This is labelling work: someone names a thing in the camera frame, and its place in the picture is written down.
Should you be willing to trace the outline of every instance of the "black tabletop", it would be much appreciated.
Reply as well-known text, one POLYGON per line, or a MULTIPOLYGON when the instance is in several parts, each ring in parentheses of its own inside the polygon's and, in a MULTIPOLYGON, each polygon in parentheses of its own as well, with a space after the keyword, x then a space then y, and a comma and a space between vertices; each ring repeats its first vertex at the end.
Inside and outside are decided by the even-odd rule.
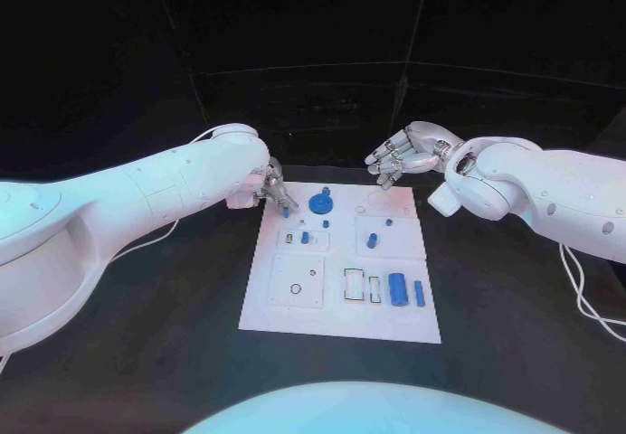
MULTIPOLYGON (((284 173, 373 184, 360 169, 284 173)), ((178 432, 263 392, 351 380, 462 394, 572 432, 623 432, 626 344, 578 313, 556 243, 514 216, 442 218, 426 204, 439 181, 399 185, 413 187, 442 344, 237 330, 262 207, 220 202, 110 265, 67 326, 11 355, 0 431, 178 432)), ((578 258, 589 301, 624 316, 607 262, 578 258)))

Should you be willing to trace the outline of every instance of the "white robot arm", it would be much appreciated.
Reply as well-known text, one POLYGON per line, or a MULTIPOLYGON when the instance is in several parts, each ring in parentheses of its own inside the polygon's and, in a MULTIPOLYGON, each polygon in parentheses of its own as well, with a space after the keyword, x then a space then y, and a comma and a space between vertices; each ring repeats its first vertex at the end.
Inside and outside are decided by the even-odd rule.
POLYGON ((227 124, 200 138, 67 181, 0 183, 0 354, 67 323, 115 253, 147 232, 223 198, 229 208, 260 198, 297 208, 256 131, 227 124))
POLYGON ((460 206, 488 220, 510 212, 543 237, 626 263, 626 162, 543 151, 516 137, 465 142, 438 125, 412 122, 364 164, 383 190, 403 173, 442 172, 428 203, 445 217, 460 206))

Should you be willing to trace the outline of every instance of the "white board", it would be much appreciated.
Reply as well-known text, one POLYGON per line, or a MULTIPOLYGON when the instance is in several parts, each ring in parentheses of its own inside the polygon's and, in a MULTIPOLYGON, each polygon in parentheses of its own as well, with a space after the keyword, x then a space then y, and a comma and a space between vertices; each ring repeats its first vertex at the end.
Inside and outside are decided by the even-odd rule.
POLYGON ((299 209, 285 219, 276 205, 265 205, 237 328, 439 344, 410 189, 392 187, 382 192, 374 185, 285 186, 299 209), (317 215, 307 204, 324 186, 333 210, 317 215), (307 244, 301 243, 304 231, 307 244), (373 249, 366 247, 369 233, 377 235, 373 249), (346 269, 361 269, 361 301, 346 299, 346 269), (390 305, 390 273, 405 276, 408 305, 402 307, 390 305), (379 279, 379 303, 372 302, 369 277, 379 279), (423 307, 415 301, 416 280, 423 307))

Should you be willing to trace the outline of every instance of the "robotic hand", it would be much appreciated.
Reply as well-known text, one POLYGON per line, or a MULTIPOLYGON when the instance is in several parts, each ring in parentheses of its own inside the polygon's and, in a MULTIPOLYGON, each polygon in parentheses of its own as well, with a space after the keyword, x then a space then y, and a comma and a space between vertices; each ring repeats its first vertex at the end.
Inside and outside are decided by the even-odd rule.
POLYGON ((240 124, 74 179, 0 182, 0 354, 67 323, 121 248, 223 198, 229 208, 260 198, 297 208, 278 161, 240 124))
POLYGON ((543 151, 516 137, 464 142, 438 125, 412 122, 364 164, 383 190, 403 173, 444 173, 428 203, 445 217, 460 206, 493 221, 510 212, 539 235, 626 263, 626 162, 543 151))

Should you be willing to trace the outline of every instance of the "blue tube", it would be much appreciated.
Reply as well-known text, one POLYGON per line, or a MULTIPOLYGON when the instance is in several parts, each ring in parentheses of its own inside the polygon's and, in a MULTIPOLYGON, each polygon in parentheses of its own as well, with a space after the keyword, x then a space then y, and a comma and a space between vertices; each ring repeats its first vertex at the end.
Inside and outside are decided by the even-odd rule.
POLYGON ((387 292, 390 294, 390 305, 406 306, 408 294, 406 294, 406 282, 400 273, 392 273, 387 275, 387 292))
POLYGON ((374 247, 374 241, 377 240, 377 235, 374 233, 369 234, 367 247, 372 249, 374 247))
POLYGON ((421 281, 415 281, 415 298, 416 298, 416 305, 419 307, 423 307, 426 305, 426 302, 423 301, 423 290, 421 289, 421 281))

